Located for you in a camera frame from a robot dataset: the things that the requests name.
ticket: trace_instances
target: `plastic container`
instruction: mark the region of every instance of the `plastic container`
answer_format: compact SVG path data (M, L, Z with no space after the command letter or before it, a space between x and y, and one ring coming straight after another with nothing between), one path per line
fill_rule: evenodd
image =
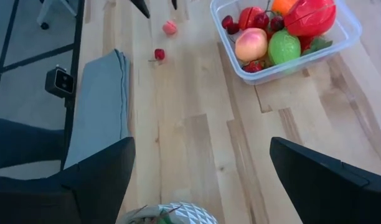
M343 0L336 0L335 2L337 6L336 21L333 27L325 33L325 38L327 38L327 40L333 40L333 45L256 73L248 73L242 70L235 56L235 44L228 39L227 32L222 27L221 21L227 15L231 15L235 21L238 21L240 12L246 7L258 6L265 9L268 0L212 0L210 10L236 74L247 84L257 85L290 75L314 62L327 59L340 50L349 47L359 39L362 33L362 26L358 19L350 11Z

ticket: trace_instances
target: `orange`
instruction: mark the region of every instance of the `orange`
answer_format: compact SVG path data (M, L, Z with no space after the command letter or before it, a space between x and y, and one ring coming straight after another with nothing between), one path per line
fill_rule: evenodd
M285 16L297 1L298 0L274 0L271 10L280 12L282 16Z

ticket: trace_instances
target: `gray folded blanket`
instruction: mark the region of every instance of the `gray folded blanket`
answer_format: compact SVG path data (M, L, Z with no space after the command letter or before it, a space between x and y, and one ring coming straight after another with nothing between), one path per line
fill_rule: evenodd
M118 50L85 65L64 169L130 136L129 67Z

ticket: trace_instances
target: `white pot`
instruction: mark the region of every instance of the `white pot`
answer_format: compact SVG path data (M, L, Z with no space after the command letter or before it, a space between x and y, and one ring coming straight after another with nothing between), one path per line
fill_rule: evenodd
M217 224L217 220L206 211L206 209L200 208L193 203L185 202L172 202L166 205L148 206L141 211L136 209L125 214L116 224L129 224L139 218L157 217L160 215L161 210L170 211L177 207L180 208L169 214L171 221L175 224Z

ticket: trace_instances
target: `small black camera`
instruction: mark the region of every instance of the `small black camera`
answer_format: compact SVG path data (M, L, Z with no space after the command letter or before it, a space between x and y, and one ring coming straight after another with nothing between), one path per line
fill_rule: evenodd
M47 78L45 79L45 90L47 92L60 98L66 98L74 94L74 89L74 77L69 75L66 69L57 65L56 68L47 72Z

